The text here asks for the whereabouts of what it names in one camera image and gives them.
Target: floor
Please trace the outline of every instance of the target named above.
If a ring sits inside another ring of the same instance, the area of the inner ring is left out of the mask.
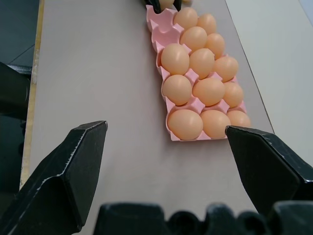
[[[39,0],[0,0],[0,62],[32,66]],[[0,116],[0,191],[17,192],[22,122]]]

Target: egg carton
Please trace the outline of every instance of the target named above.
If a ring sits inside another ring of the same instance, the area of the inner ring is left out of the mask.
[[[169,115],[171,115],[176,110],[180,109],[188,109],[196,112],[197,114],[201,114],[202,112],[206,110],[218,110],[226,114],[229,111],[238,110],[246,113],[246,107],[245,103],[242,102],[240,105],[230,108],[229,105],[222,99],[219,103],[206,107],[205,104],[203,104],[197,97],[194,97],[191,95],[190,100],[182,106],[176,106],[172,101],[170,101],[169,98],[163,95],[162,88],[164,81],[171,76],[170,73],[161,65],[161,55],[163,49],[172,43],[179,44],[180,36],[182,35],[184,29],[179,24],[173,24],[174,17],[177,14],[176,10],[172,9],[165,9],[160,14],[156,14],[153,10],[153,7],[150,5],[147,5],[147,25],[148,29],[152,33],[151,35],[151,41],[154,50],[156,51],[156,67],[160,75],[162,76],[162,85],[161,85],[161,94],[163,96],[163,99],[166,103],[167,108],[167,115],[165,119],[165,125],[166,129],[170,133],[171,140],[172,141],[184,141],[179,139],[177,136],[174,135],[174,133],[168,128],[167,125],[167,119]],[[191,49],[188,48],[185,44],[183,44],[183,47],[188,51],[188,54],[191,54]],[[184,74],[184,76],[190,81],[192,87],[199,81],[199,76],[192,70],[188,69],[188,71]],[[212,72],[210,73],[206,78],[217,78],[222,81],[222,78],[216,73]],[[234,82],[238,83],[237,78],[234,77],[228,82]],[[191,141],[200,141],[200,140],[212,140],[204,131],[201,132],[201,134],[191,140]]]

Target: egg tray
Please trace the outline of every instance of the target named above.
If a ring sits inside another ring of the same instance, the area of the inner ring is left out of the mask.
[[[180,36],[183,33],[184,29],[179,25],[175,24],[173,25],[173,20],[175,15],[177,14],[176,10],[172,9],[165,9],[162,11],[160,14],[156,14],[153,10],[153,7],[150,5],[147,5],[147,24],[150,32],[152,33],[151,35],[151,41],[154,50],[156,51],[156,67],[160,75],[162,76],[162,86],[161,86],[161,93],[162,93],[162,87],[164,84],[164,81],[171,76],[170,73],[164,69],[161,65],[161,55],[163,49],[172,43],[177,43],[179,44]],[[191,49],[189,49],[185,44],[183,46],[186,48],[188,51],[188,54],[191,54]],[[188,69],[188,71],[184,74],[184,76],[190,81],[192,87],[199,81],[199,76],[192,70]],[[206,78],[218,78],[222,81],[222,78],[216,73],[212,72],[210,73]],[[228,82],[234,82],[238,83],[237,78],[234,77]],[[175,112],[176,110],[180,109],[188,109],[196,112],[197,114],[201,114],[202,112],[206,110],[218,110],[226,114],[229,111],[233,110],[238,110],[246,113],[246,107],[245,103],[242,102],[240,105],[230,108],[229,105],[222,99],[219,103],[206,107],[205,104],[203,104],[198,98],[194,97],[191,95],[190,100],[182,106],[176,106],[172,101],[170,101],[169,98],[163,95],[163,99],[166,103],[166,108],[167,108],[167,115],[165,119],[165,125],[166,129],[171,135],[171,140],[172,141],[184,141],[179,139],[177,136],[174,135],[174,133],[168,128],[167,126],[167,119],[170,114]],[[191,141],[200,141],[200,140],[212,140],[204,131],[201,132],[201,134],[191,140]]]

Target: egg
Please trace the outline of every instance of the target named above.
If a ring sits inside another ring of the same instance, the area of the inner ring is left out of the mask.
[[[243,89],[234,82],[226,82],[225,86],[225,95],[223,97],[224,101],[229,105],[230,108],[240,105],[244,99]]]
[[[203,28],[207,35],[216,32],[216,20],[211,14],[203,14],[198,18],[197,26]]]
[[[192,94],[206,106],[212,106],[220,102],[225,94],[225,86],[219,79],[210,77],[197,82]]]
[[[180,44],[167,45],[161,55],[161,64],[171,75],[184,75],[189,69],[187,50]]]
[[[172,8],[174,0],[159,0],[161,10],[163,11],[165,8]]]
[[[223,82],[227,82],[236,75],[238,66],[235,58],[224,56],[215,61],[213,71],[223,79]]]
[[[247,114],[241,111],[230,111],[227,113],[230,124],[233,126],[250,127],[251,121]]]
[[[185,7],[181,9],[175,16],[173,24],[179,24],[185,30],[197,25],[198,15],[195,9]]]
[[[225,128],[230,125],[226,114],[217,110],[207,110],[200,114],[204,132],[212,139],[223,139]]]
[[[199,79],[204,79],[213,70],[214,54],[207,48],[196,50],[190,55],[189,68],[191,68]]]
[[[183,105],[187,103],[191,97],[191,83],[183,75],[170,76],[163,83],[162,93],[175,105]]]
[[[207,36],[206,44],[204,46],[213,52],[215,59],[219,59],[225,50],[224,38],[218,33],[211,33]]]
[[[206,37],[207,34],[203,28],[197,26],[191,27],[181,36],[180,44],[185,44],[193,52],[200,48],[204,48]]]
[[[181,109],[173,112],[168,117],[167,126],[181,140],[190,141],[201,134],[203,122],[196,112]]]

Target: gray table surface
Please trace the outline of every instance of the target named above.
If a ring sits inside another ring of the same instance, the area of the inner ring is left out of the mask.
[[[239,62],[252,127],[272,132],[226,3],[194,0],[193,7],[216,17],[226,52]],[[227,140],[170,141],[145,16],[138,0],[45,0],[30,172],[70,129],[95,120],[109,125],[98,187],[80,234],[92,233],[107,202],[158,203],[166,217],[190,210],[203,218],[213,202],[235,212],[254,209]]]

